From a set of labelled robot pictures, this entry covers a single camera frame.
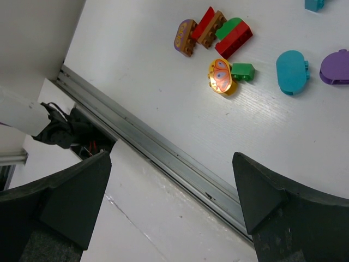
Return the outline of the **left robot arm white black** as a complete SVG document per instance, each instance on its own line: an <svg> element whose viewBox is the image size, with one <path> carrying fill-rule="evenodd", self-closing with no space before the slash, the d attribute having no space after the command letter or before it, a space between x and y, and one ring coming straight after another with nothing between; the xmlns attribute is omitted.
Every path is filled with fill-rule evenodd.
<svg viewBox="0 0 349 262"><path fill-rule="evenodd" d="M55 103L38 103L1 87L1 125L63 149L82 138L79 125Z"/></svg>

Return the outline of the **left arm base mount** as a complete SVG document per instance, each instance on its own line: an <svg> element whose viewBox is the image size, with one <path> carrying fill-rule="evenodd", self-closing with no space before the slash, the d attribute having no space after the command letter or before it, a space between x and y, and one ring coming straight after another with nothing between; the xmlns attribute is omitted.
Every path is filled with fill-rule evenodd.
<svg viewBox="0 0 349 262"><path fill-rule="evenodd" d="M73 108L69 116L78 124L78 131L82 133L82 137L70 146L80 159L85 160L101 151L112 151L117 140L96 126L81 110Z"/></svg>

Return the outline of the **yellow butterfly lego brick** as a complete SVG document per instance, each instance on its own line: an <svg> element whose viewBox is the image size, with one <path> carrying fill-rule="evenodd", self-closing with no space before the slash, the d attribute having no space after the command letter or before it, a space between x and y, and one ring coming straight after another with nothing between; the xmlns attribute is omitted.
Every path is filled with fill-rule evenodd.
<svg viewBox="0 0 349 262"><path fill-rule="evenodd" d="M231 65L226 59L217 58L208 69L209 86L222 96L231 96L237 90L237 83L231 74Z"/></svg>

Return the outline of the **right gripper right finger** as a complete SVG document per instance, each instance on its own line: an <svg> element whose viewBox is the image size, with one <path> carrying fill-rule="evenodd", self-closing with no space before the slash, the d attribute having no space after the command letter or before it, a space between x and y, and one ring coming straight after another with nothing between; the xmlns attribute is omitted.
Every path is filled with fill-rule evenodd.
<svg viewBox="0 0 349 262"><path fill-rule="evenodd" d="M237 192L258 261L348 261L348 199L233 155Z"/></svg>

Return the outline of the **small green lego brick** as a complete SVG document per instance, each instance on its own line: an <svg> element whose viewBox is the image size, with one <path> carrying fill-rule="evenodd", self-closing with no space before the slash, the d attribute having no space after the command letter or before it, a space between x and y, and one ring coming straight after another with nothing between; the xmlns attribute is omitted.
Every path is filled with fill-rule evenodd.
<svg viewBox="0 0 349 262"><path fill-rule="evenodd" d="M255 68L251 63L234 63L231 74L237 81L251 81L255 76Z"/></svg>

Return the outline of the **green red rounded lego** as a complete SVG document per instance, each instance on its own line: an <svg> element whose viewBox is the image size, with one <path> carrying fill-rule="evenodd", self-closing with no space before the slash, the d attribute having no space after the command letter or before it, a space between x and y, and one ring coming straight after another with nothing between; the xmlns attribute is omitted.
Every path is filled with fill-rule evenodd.
<svg viewBox="0 0 349 262"><path fill-rule="evenodd" d="M253 36L253 33L241 18L234 17L226 21L216 31L215 36L219 39L215 49L224 59L229 59Z"/></svg>

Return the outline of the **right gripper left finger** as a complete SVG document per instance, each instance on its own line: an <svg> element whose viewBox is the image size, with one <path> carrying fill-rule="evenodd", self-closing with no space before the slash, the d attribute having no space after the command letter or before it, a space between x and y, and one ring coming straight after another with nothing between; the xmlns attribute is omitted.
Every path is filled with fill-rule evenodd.
<svg viewBox="0 0 349 262"><path fill-rule="evenodd" d="M1 261L80 261L111 172L106 151L1 192Z"/></svg>

